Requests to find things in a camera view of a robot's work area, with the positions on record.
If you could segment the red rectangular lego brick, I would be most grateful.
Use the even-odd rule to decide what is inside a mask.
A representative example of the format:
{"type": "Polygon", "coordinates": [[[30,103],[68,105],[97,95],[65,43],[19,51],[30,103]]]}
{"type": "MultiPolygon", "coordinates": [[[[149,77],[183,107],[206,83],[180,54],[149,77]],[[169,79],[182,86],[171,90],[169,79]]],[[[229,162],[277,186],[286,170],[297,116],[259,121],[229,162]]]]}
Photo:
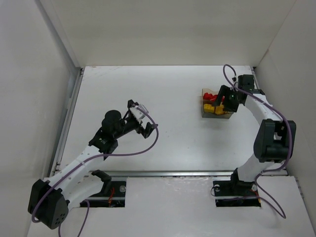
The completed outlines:
{"type": "Polygon", "coordinates": [[[204,93],[203,100],[214,101],[214,95],[212,93],[204,93]]]}

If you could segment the yellow lego brick cluster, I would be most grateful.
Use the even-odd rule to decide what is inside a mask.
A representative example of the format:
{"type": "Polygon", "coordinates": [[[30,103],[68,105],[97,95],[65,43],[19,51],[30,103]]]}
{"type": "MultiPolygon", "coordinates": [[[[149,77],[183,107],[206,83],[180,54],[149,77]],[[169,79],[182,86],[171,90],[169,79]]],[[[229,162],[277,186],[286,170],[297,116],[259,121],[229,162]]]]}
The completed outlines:
{"type": "Polygon", "coordinates": [[[224,111],[224,106],[221,104],[220,106],[215,107],[216,115],[224,115],[226,112],[224,111]]]}

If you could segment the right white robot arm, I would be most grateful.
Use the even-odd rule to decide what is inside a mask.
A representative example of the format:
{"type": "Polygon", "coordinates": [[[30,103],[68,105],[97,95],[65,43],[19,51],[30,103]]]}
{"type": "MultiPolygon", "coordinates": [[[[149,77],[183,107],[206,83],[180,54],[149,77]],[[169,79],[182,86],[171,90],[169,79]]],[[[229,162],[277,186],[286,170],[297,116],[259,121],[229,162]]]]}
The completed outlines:
{"type": "Polygon", "coordinates": [[[234,76],[231,86],[222,85],[214,105],[223,105],[225,112],[236,112],[239,105],[244,105],[259,124],[253,155],[234,170],[227,182],[233,195],[241,196],[255,185],[258,175],[273,171],[274,164],[285,165],[289,161],[296,123],[274,109],[263,91],[255,89],[253,75],[234,76]]]}

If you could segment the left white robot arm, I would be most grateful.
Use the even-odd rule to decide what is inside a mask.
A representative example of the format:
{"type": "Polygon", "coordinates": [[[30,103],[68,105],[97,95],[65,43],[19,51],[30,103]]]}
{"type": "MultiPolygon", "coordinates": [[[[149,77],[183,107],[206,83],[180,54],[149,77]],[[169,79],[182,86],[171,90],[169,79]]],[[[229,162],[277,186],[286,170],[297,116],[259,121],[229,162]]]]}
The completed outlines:
{"type": "Polygon", "coordinates": [[[108,157],[127,157],[127,154],[114,151],[119,138],[132,131],[145,139],[153,131],[158,132],[158,125],[143,105],[129,100],[125,115],[117,110],[106,112],[101,127],[77,158],[55,175],[33,184],[28,204],[32,222],[43,223],[54,230],[61,226],[72,209],[87,202],[88,197],[106,193],[112,178],[97,166],[108,157]]]}

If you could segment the red arch lego brick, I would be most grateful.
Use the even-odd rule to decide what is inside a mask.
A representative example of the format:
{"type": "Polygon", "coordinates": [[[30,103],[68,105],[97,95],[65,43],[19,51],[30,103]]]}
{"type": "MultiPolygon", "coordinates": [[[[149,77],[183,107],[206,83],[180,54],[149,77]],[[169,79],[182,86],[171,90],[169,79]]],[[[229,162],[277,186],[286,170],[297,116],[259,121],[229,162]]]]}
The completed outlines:
{"type": "Polygon", "coordinates": [[[225,96],[220,96],[218,94],[214,95],[214,101],[220,101],[221,103],[224,101],[225,96]]]}

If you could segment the yellow curved lego brick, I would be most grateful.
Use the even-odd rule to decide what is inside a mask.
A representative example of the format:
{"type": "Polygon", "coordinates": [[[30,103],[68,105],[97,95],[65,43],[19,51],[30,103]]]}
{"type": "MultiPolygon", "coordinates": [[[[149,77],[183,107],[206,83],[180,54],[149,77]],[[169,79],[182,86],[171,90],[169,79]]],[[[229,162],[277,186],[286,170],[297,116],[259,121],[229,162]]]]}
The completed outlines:
{"type": "Polygon", "coordinates": [[[203,111],[205,112],[205,113],[214,113],[215,112],[215,107],[213,107],[212,105],[210,105],[210,104],[204,104],[203,105],[203,111]]]}

